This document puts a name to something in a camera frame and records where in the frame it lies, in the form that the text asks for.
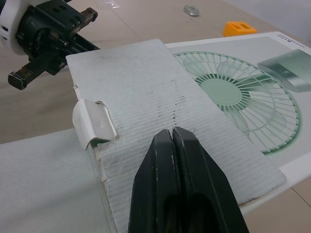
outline fan image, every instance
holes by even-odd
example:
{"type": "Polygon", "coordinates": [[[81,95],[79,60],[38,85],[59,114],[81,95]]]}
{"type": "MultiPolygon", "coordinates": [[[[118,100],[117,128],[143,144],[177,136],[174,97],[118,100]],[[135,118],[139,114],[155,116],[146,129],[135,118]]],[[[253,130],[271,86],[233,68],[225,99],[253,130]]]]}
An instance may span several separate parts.
{"type": "Polygon", "coordinates": [[[301,125],[290,92],[258,67],[211,52],[174,54],[225,115],[261,152],[290,144],[301,125]]]}

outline green fan graphic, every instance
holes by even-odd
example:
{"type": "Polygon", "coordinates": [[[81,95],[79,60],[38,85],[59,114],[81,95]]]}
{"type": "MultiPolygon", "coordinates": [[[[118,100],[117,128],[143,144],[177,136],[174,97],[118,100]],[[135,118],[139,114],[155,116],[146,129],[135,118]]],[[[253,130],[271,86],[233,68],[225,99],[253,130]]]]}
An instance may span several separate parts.
{"type": "Polygon", "coordinates": [[[263,153],[297,135],[300,110],[290,92],[258,67],[211,52],[182,52],[176,59],[225,115],[263,153]]]}

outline wooden floor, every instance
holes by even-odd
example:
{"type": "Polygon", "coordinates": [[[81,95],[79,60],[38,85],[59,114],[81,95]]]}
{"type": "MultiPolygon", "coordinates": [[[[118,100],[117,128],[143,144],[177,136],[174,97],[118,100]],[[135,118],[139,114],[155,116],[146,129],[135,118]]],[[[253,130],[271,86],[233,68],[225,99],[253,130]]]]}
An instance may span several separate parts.
{"type": "MultiPolygon", "coordinates": [[[[105,0],[74,0],[82,11],[92,7],[98,19],[81,35],[100,48],[111,48],[159,38],[164,43],[222,37],[227,21],[246,21],[259,33],[279,31],[220,0],[116,0],[120,8],[109,8],[105,0]],[[200,17],[189,17],[183,6],[192,4],[200,17]]],[[[7,74],[20,69],[27,57],[0,49],[0,143],[16,141],[72,128],[72,110],[77,102],[68,70],[55,77],[43,74],[25,90],[7,83],[7,74]]],[[[251,233],[304,233],[311,229],[311,180],[249,213],[245,219],[251,233]]]]}

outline robotic arm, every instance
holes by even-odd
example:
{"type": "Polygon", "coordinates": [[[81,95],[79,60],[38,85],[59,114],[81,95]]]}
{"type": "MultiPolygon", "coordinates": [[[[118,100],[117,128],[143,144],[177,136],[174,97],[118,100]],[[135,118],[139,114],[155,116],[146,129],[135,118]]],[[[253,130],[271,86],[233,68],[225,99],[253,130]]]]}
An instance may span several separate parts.
{"type": "Polygon", "coordinates": [[[8,76],[23,90],[44,71],[57,74],[67,65],[66,56],[98,48],[77,33],[95,21],[97,12],[79,13],[70,0],[0,0],[0,43],[29,63],[8,76]]]}

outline orange object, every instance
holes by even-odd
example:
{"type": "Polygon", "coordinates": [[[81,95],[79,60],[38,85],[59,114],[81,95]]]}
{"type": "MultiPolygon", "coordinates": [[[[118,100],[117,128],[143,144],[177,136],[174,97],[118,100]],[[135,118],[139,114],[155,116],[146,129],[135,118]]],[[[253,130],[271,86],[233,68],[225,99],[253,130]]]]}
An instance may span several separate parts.
{"type": "Polygon", "coordinates": [[[257,30],[245,22],[227,22],[223,36],[245,35],[256,33],[257,30]]]}

